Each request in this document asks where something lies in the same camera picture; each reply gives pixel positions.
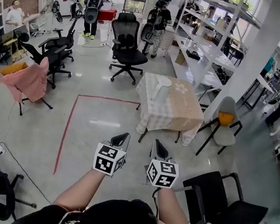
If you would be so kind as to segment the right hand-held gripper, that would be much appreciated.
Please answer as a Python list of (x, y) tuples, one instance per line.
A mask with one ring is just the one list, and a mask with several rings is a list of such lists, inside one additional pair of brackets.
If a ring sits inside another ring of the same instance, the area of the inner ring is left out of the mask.
[(178, 179), (179, 165), (165, 162), (168, 151), (164, 145), (155, 139), (150, 153), (150, 162), (145, 166), (146, 185), (162, 188), (172, 188)]

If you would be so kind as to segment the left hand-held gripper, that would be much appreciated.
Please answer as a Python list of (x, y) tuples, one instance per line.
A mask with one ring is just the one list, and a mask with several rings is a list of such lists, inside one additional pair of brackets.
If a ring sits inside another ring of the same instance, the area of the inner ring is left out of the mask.
[(125, 164), (130, 137), (129, 133), (112, 137), (110, 142), (114, 147), (98, 143), (92, 168), (106, 175), (113, 176)]

